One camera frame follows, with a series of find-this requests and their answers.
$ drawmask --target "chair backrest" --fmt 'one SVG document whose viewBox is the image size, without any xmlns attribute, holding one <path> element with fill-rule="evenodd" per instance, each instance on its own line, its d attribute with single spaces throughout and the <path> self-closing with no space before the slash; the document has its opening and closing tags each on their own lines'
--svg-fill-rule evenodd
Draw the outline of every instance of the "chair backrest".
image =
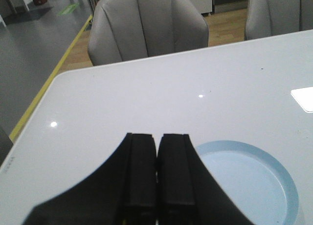
<svg viewBox="0 0 313 225">
<path fill-rule="evenodd" d="M 2 165 L 4 159 L 8 155 L 9 151 L 12 148 L 12 141 L 9 136 L 4 132 L 0 126 L 0 165 Z"/>
<path fill-rule="evenodd" d="M 207 44 L 208 26 L 190 0 L 100 0 L 88 52 L 102 65 Z"/>
<path fill-rule="evenodd" d="M 313 0 L 248 0 L 247 40 L 313 28 Z"/>
</svg>

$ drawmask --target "yellow line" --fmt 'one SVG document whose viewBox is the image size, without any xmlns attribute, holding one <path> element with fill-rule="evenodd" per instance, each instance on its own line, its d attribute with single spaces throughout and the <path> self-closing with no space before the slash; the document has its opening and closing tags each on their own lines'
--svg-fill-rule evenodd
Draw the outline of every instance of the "yellow line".
<svg viewBox="0 0 313 225">
<path fill-rule="evenodd" d="M 48 77 L 46 82 L 44 83 L 44 85 L 41 87 L 40 91 L 37 93 L 37 95 L 35 96 L 35 98 L 31 102 L 31 104 L 29 105 L 29 107 L 24 112 L 23 116 L 20 118 L 20 120 L 18 121 L 18 123 L 16 124 L 14 129 L 12 130 L 12 132 L 10 134 L 10 139 L 12 141 L 15 141 L 15 139 L 16 139 L 17 135 L 20 133 L 22 127 L 28 121 L 30 115 L 33 113 L 33 111 L 36 108 L 37 104 L 39 103 L 40 99 L 44 95 L 45 91 L 48 89 L 48 87 L 51 84 L 53 78 L 57 75 L 57 73 L 60 70 L 62 64 L 65 61 L 65 59 L 70 54 L 71 50 L 73 49 L 74 45 L 78 41 L 79 37 L 82 35 L 84 30 L 86 29 L 86 27 L 87 27 L 87 25 L 88 25 L 88 23 L 89 23 L 89 21 L 91 19 L 92 19 L 92 16 L 90 15 L 89 18 L 87 19 L 87 21 L 85 22 L 84 26 L 81 28 L 81 30 L 78 32 L 78 34 L 74 38 L 73 42 L 69 45 L 68 49 L 66 50 L 66 52 L 64 53 L 64 55 L 62 56 L 60 61 L 58 62 L 57 66 L 54 68 L 54 70 L 52 71 L 52 73 L 50 74 L 50 76 Z"/>
</svg>

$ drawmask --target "white table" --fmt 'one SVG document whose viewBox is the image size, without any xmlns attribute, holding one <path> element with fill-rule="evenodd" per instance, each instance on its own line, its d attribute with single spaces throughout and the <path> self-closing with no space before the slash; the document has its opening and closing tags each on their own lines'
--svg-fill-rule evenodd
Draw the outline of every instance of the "white table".
<svg viewBox="0 0 313 225">
<path fill-rule="evenodd" d="M 267 151 L 295 181 L 310 225 L 313 113 L 291 90 L 312 86 L 312 30 L 63 73 L 0 169 L 0 224 L 22 223 L 132 132 L 156 145 L 163 133 L 188 133 L 194 146 L 227 139 Z"/>
</svg>

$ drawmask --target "wooden floor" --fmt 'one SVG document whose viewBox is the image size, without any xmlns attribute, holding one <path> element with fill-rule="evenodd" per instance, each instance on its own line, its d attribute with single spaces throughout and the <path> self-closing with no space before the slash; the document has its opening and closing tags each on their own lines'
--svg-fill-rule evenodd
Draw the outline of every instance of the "wooden floor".
<svg viewBox="0 0 313 225">
<path fill-rule="evenodd" d="M 235 43 L 244 40 L 246 9 L 223 12 L 204 17 L 209 25 L 209 46 Z M 89 31 L 84 31 L 61 66 L 59 73 L 91 67 L 87 53 Z"/>
</svg>

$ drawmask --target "green floor marking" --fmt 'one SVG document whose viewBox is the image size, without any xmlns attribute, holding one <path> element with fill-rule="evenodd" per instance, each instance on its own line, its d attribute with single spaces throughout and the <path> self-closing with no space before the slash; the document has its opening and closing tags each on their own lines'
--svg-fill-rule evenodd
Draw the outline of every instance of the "green floor marking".
<svg viewBox="0 0 313 225">
<path fill-rule="evenodd" d="M 78 5 L 79 5 L 79 3 L 75 3 L 75 4 L 71 4 L 71 5 L 66 6 L 62 11 L 60 11 L 58 13 L 58 16 L 72 13 Z"/>
</svg>

